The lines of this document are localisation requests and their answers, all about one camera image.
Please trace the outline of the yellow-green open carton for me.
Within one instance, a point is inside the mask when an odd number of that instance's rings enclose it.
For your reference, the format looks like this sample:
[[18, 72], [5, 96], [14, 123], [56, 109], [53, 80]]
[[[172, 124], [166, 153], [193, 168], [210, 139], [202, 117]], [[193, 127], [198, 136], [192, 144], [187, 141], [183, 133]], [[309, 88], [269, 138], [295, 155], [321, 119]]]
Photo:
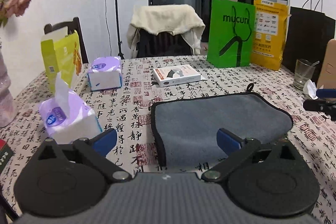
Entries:
[[78, 33], [68, 34], [68, 28], [63, 27], [44, 35], [41, 39], [41, 52], [50, 92], [55, 92], [58, 73], [61, 73], [61, 78], [68, 87], [73, 89], [83, 66]]

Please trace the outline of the purple tissue pack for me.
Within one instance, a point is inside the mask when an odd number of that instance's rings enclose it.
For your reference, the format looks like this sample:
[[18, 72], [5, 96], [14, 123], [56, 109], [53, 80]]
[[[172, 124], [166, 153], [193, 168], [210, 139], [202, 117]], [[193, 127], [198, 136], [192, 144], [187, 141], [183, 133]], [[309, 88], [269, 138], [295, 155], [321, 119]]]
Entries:
[[55, 95], [39, 105], [46, 137], [58, 144], [70, 144], [79, 138], [92, 139], [102, 133], [95, 111], [68, 87], [58, 73]]
[[87, 76], [91, 91], [121, 88], [121, 57], [108, 56], [97, 58], [90, 65]]

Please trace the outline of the far purple tissue pack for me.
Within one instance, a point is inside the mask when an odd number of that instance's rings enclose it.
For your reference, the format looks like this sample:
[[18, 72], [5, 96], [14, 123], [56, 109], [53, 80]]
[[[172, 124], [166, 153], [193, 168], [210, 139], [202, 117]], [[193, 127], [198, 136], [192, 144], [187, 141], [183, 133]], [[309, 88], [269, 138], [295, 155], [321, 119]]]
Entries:
[[91, 91], [121, 88], [121, 57], [108, 56], [97, 58], [90, 65], [87, 76]]

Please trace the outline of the dark chair with cream cloth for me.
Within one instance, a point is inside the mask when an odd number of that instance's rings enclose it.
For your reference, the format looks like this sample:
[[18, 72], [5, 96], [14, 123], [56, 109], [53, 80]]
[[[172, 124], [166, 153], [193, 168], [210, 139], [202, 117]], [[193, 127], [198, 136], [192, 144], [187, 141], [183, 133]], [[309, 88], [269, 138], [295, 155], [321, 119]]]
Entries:
[[155, 36], [145, 30], [140, 30], [139, 34], [140, 41], [137, 43], [139, 52], [136, 58], [193, 55], [181, 35], [173, 36], [162, 32]]

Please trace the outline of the clear drinking glass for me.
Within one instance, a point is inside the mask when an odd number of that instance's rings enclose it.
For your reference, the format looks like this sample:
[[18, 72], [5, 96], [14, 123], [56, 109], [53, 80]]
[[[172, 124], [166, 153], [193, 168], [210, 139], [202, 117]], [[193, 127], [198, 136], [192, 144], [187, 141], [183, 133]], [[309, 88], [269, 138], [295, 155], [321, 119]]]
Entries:
[[296, 61], [295, 70], [294, 70], [294, 81], [293, 86], [298, 90], [303, 90], [304, 85], [308, 80], [311, 80], [315, 67], [320, 63], [316, 61], [311, 63], [305, 59], [298, 59]]

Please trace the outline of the near purple tissue pack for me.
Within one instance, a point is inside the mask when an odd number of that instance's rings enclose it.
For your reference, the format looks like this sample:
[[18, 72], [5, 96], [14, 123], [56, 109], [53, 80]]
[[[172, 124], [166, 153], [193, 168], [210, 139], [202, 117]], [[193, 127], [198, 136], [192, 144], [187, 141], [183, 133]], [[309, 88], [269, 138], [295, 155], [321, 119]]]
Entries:
[[79, 138], [92, 139], [102, 133], [95, 111], [68, 87], [58, 73], [55, 95], [39, 105], [46, 137], [58, 144], [70, 144]]

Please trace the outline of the yellow paper bag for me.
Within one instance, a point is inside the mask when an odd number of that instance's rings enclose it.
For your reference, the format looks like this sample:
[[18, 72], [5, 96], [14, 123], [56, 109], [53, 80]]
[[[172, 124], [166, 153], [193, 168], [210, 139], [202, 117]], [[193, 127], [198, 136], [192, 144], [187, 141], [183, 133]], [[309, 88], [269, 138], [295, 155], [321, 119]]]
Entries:
[[282, 63], [288, 26], [288, 6], [268, 0], [254, 0], [255, 36], [251, 63], [277, 71]]

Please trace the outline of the green paper shopping bag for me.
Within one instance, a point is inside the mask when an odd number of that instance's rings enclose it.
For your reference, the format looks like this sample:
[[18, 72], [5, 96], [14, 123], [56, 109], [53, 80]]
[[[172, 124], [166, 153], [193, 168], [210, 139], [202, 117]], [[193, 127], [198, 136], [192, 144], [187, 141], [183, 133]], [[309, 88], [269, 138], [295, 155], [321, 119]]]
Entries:
[[213, 0], [207, 61], [217, 68], [249, 66], [255, 15], [253, 5]]

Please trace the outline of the cream cloth on chair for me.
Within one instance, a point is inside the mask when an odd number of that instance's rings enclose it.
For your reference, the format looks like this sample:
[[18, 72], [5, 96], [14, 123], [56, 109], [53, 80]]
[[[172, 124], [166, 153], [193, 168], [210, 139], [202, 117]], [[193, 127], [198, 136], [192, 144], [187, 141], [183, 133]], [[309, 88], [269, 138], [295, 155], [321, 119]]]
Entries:
[[191, 48], [193, 55], [201, 54], [201, 38], [205, 24], [190, 5], [135, 6], [126, 33], [131, 58], [136, 58], [139, 50], [140, 30], [152, 35], [167, 32], [181, 35]]

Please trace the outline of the crumpled white tissue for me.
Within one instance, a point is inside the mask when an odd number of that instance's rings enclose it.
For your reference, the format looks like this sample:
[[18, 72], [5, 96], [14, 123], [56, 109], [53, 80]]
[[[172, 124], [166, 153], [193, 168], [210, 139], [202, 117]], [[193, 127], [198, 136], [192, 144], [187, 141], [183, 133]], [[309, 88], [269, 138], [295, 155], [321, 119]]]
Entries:
[[316, 95], [317, 88], [315, 83], [311, 80], [306, 81], [303, 86], [303, 93], [305, 94], [306, 98], [311, 100], [316, 100], [318, 97]]

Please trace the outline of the red and green box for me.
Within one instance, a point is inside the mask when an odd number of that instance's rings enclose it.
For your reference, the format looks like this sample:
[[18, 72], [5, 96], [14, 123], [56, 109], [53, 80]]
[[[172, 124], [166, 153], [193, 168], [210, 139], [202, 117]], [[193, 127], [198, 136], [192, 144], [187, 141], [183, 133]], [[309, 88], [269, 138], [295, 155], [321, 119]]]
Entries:
[[6, 141], [3, 139], [0, 140], [0, 173], [3, 172], [6, 165], [10, 161], [11, 157], [13, 156], [13, 151], [9, 147]]

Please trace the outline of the pink textured vase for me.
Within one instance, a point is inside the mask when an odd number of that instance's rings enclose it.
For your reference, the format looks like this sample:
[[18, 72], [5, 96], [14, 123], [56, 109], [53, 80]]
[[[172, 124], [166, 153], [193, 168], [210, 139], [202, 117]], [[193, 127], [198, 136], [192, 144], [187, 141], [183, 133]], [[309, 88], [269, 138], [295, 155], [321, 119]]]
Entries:
[[18, 108], [9, 91], [11, 79], [7, 73], [3, 55], [0, 53], [0, 127], [4, 128], [14, 120]]

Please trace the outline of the grey folded towel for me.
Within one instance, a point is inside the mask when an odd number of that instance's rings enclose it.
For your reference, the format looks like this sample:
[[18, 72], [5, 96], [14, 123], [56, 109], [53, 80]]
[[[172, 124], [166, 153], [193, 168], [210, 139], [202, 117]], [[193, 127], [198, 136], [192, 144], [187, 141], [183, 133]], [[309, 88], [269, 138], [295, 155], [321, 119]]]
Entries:
[[184, 169], [226, 158], [217, 145], [220, 128], [263, 144], [283, 138], [293, 127], [292, 117], [253, 87], [250, 83], [242, 93], [154, 103], [151, 130], [158, 164]]

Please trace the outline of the white flat box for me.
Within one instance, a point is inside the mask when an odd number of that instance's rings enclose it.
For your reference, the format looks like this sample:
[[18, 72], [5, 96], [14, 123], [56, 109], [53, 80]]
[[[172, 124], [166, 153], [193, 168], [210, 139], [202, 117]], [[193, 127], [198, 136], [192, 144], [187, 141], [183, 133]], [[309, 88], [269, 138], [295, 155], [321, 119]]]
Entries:
[[161, 88], [198, 82], [205, 79], [189, 64], [154, 68], [153, 74]]

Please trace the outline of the pink hard case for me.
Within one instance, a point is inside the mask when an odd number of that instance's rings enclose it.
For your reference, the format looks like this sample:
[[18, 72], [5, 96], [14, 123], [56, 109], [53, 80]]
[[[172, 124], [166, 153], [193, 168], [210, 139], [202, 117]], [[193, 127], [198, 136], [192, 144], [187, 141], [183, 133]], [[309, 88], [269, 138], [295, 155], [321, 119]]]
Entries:
[[326, 47], [317, 88], [335, 89], [336, 87], [336, 40], [331, 39]]

